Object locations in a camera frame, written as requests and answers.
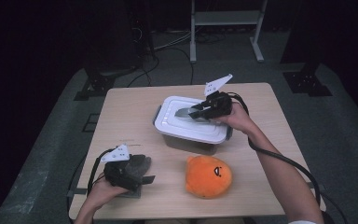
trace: stuffed toy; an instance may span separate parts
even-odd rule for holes
[[[228,165],[211,156],[188,157],[186,190],[198,197],[210,199],[222,195],[232,182]]]

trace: white shelf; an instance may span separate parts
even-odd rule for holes
[[[257,24],[260,11],[196,12],[195,25],[243,25]]]

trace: black cable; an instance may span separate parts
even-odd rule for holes
[[[348,224],[348,220],[345,217],[345,214],[342,212],[342,210],[339,208],[338,204],[336,204],[329,196],[327,196],[325,193],[321,192],[322,196],[327,199],[335,208],[338,210],[338,212],[341,214],[342,219],[344,220],[345,224]]]
[[[231,98],[234,98],[234,99],[236,99],[236,100],[238,100],[240,102],[240,104],[242,105],[243,109],[249,115],[248,107],[245,104],[245,102],[242,100],[242,98],[235,92],[228,92],[228,93],[231,94],[230,95]],[[342,212],[342,210],[339,208],[339,206],[330,197],[328,197],[325,193],[320,192],[318,182],[316,181],[315,177],[307,169],[305,169],[302,165],[298,164],[297,162],[292,161],[289,158],[287,158],[287,157],[285,157],[285,156],[283,156],[281,154],[271,152],[271,151],[265,150],[263,148],[257,147],[251,141],[251,139],[249,137],[248,137],[248,142],[249,142],[250,148],[255,150],[256,152],[260,152],[260,153],[263,153],[263,154],[268,155],[270,157],[276,158],[278,160],[287,162],[288,164],[291,164],[294,167],[296,167],[304,175],[306,175],[308,177],[308,179],[310,180],[310,182],[312,183],[314,189],[315,189],[315,198],[316,198],[316,202],[319,204],[319,206],[321,205],[321,195],[322,195],[325,199],[327,199],[338,210],[338,212],[341,214],[341,216],[342,216],[342,218],[344,220],[344,223],[345,224],[348,223],[348,220],[346,219],[345,214]],[[323,212],[323,213],[324,213],[324,216],[328,216],[328,218],[331,218],[327,213],[325,213],[325,212]]]
[[[248,109],[246,103],[242,100],[242,98],[235,92],[229,92],[229,93],[231,94],[231,96],[230,96],[231,98],[234,98],[234,99],[236,99],[236,100],[238,100],[240,102],[240,104],[243,107],[243,109],[249,115],[249,109]],[[270,157],[273,157],[273,158],[276,158],[278,160],[281,160],[281,161],[284,161],[286,163],[289,163],[289,164],[293,165],[294,167],[296,167],[304,175],[306,175],[310,179],[310,182],[312,182],[312,185],[313,185],[313,187],[315,189],[316,202],[318,203],[319,206],[321,205],[321,192],[320,192],[320,189],[319,189],[319,184],[316,181],[315,177],[313,177],[313,175],[306,168],[304,168],[302,165],[298,164],[295,161],[290,160],[289,158],[287,158],[287,157],[285,157],[285,156],[283,156],[281,154],[265,150],[264,148],[257,147],[249,137],[248,137],[248,142],[249,142],[249,147],[251,147],[251,149],[253,149],[254,151],[263,153],[263,154],[268,155]]]
[[[219,37],[217,35],[211,35],[207,33],[199,33],[196,36],[196,42],[198,44],[212,45],[226,39],[226,34],[222,33],[222,36],[223,37]]]
[[[150,69],[149,71],[144,71],[141,75],[139,75],[138,77],[134,78],[134,79],[130,82],[130,84],[128,84],[127,88],[128,88],[136,79],[138,79],[139,77],[144,76],[144,75],[149,76],[148,73],[151,72],[151,71],[153,71],[153,70],[155,70],[155,69],[157,68],[157,66],[159,65],[159,59],[158,59],[157,56],[156,56],[156,60],[157,60],[157,63],[156,63],[156,65],[155,65],[152,69]]]
[[[186,53],[184,50],[182,50],[182,49],[177,49],[177,48],[163,48],[163,49],[158,49],[156,52],[161,51],[161,50],[165,50],[165,49],[175,49],[175,50],[179,50],[179,51],[181,51],[182,53],[185,54],[185,56],[186,56],[187,59],[188,59],[188,62],[190,63],[190,67],[191,67],[190,85],[193,85],[194,66],[193,66],[193,63],[190,61],[190,57],[187,55],[187,53]]]
[[[100,179],[102,179],[102,178],[104,178],[104,175],[98,177],[98,179],[96,179],[94,182],[92,182],[92,185],[94,185],[95,183],[97,183],[97,181],[100,180]]]
[[[184,31],[163,31],[162,33],[163,34],[166,34],[166,35],[174,35],[174,36],[183,36],[183,34],[188,34],[188,30],[184,30]]]
[[[98,165],[100,164],[101,158],[103,157],[104,154],[111,152],[113,150],[115,150],[115,149],[114,148],[107,149],[97,159],[95,159],[94,165],[92,166],[91,175],[89,176],[89,183],[87,185],[87,196],[89,196],[91,189],[92,189],[92,185],[94,184],[94,176],[95,176],[95,173],[97,172]]]
[[[150,77],[150,75],[148,74],[148,72],[146,70],[144,70],[143,68],[141,68],[141,69],[147,77],[147,86],[151,87],[152,86],[152,78]]]
[[[320,192],[320,189],[319,189],[318,182],[316,181],[315,177],[313,177],[313,175],[307,169],[305,169],[302,165],[298,164],[297,162],[292,161],[289,158],[287,158],[287,157],[285,157],[285,156],[283,156],[281,154],[271,152],[271,151],[265,150],[263,148],[257,147],[249,138],[248,138],[248,142],[249,142],[249,146],[254,151],[261,152],[261,153],[266,154],[266,155],[268,155],[270,157],[273,157],[273,158],[276,158],[278,160],[281,160],[281,161],[284,161],[286,163],[289,163],[289,164],[293,165],[294,167],[296,167],[298,170],[300,170],[304,175],[306,175],[310,179],[310,182],[312,182],[312,185],[313,185],[313,187],[315,189],[316,202],[318,203],[319,206],[321,205],[321,192]]]
[[[71,190],[72,183],[74,182],[75,175],[77,173],[77,170],[80,167],[80,164],[83,163],[83,161],[86,159],[86,157],[87,157],[87,153],[86,153],[86,155],[83,156],[83,158],[80,160],[79,164],[76,166],[74,172],[72,173],[72,177],[71,177],[71,180],[70,180],[69,186],[68,186],[68,192]],[[69,204],[69,197],[68,196],[66,196],[66,208],[67,208],[67,214],[68,214],[69,222],[73,223],[72,219],[69,217],[69,210],[71,209],[71,206]]]

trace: white tag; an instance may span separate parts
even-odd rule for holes
[[[130,159],[130,153],[127,145],[123,144],[113,151],[105,154],[101,161],[128,161]]]
[[[218,91],[222,86],[224,86],[232,78],[231,74],[228,74],[226,77],[221,77],[215,81],[207,82],[205,85],[205,96],[209,96],[212,93]]]

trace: table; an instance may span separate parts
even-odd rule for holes
[[[247,137],[234,131],[229,141],[214,146],[214,156],[232,169],[233,183],[216,199],[193,196],[185,189],[186,159],[199,154],[169,147],[153,125],[164,99],[177,95],[205,99],[204,86],[170,86],[112,89],[105,98],[89,153],[77,187],[86,189],[95,159],[108,148],[123,143],[131,154],[152,158],[146,175],[155,175],[153,184],[143,186],[140,199],[115,198],[95,214],[95,219],[150,219],[177,217],[247,217],[284,214],[271,191],[256,153]],[[296,139],[268,83],[226,84],[221,91],[239,94],[251,118],[286,157],[307,167]],[[101,163],[97,174],[103,171]],[[74,196],[69,216],[76,218],[86,195]]]

